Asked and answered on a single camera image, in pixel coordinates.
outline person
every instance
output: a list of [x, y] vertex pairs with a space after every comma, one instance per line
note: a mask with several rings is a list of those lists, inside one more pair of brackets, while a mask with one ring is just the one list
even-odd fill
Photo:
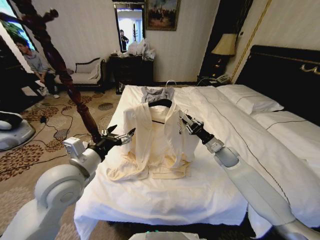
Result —
[[14, 42], [40, 82], [46, 86], [48, 92], [55, 99], [58, 99], [60, 96], [56, 93], [55, 75], [48, 62], [37, 51], [30, 49], [28, 42], [24, 38], [16, 38]]
[[120, 35], [121, 35], [122, 50], [127, 50], [127, 43], [129, 42], [129, 39], [125, 36], [125, 32], [122, 29], [120, 30]]

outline patterned carpet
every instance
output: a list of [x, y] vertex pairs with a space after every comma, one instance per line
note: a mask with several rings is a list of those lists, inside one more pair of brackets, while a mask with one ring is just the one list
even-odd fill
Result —
[[[101, 120], [100, 129], [105, 128], [116, 110], [120, 95], [115, 94], [115, 89], [107, 90], [105, 94], [93, 91], [83, 91], [81, 94], [96, 123]], [[91, 140], [75, 104], [66, 92], [61, 92], [58, 99], [48, 96], [21, 114], [35, 128], [36, 135], [20, 148], [0, 152], [0, 234], [5, 231], [16, 212], [34, 198], [33, 191], [38, 178], [54, 166], [69, 163], [61, 142], [72, 136], [87, 142]], [[42, 116], [48, 119], [47, 125], [40, 123]], [[75, 206], [72, 205], [65, 211], [56, 240], [80, 239], [73, 222], [74, 209]], [[201, 238], [208, 240], [244, 240], [254, 236], [249, 221], [245, 218], [241, 226], [151, 226], [100, 221], [90, 239], [127, 240], [135, 233], [156, 230], [198, 233]], [[265, 239], [280, 238], [271, 231]]]

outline carved wooden post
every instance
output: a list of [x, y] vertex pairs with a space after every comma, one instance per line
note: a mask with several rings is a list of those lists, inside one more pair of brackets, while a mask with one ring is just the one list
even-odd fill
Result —
[[24, 14], [21, 18], [22, 21], [17, 19], [17, 22], [26, 25], [32, 31], [35, 39], [40, 42], [48, 62], [56, 73], [59, 74], [60, 81], [66, 85], [68, 95], [76, 104], [76, 109], [81, 115], [86, 129], [91, 133], [93, 141], [98, 143], [101, 140], [101, 136], [98, 132], [97, 124], [91, 116], [88, 107], [82, 102], [79, 90], [75, 88], [72, 77], [67, 73], [65, 61], [53, 46], [51, 38], [46, 30], [46, 22], [52, 21], [54, 18], [58, 17], [58, 12], [51, 9], [50, 12], [46, 12], [42, 17], [35, 10], [31, 0], [12, 1], [15, 2], [19, 11]]

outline bed headboard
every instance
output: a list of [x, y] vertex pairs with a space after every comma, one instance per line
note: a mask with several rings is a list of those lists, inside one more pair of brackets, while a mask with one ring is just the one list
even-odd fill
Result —
[[236, 84], [320, 126], [320, 51], [254, 45]]

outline framed painting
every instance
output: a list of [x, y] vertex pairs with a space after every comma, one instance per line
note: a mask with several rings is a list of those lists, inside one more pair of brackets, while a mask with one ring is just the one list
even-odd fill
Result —
[[175, 31], [177, 29], [180, 0], [146, 0], [147, 30]]

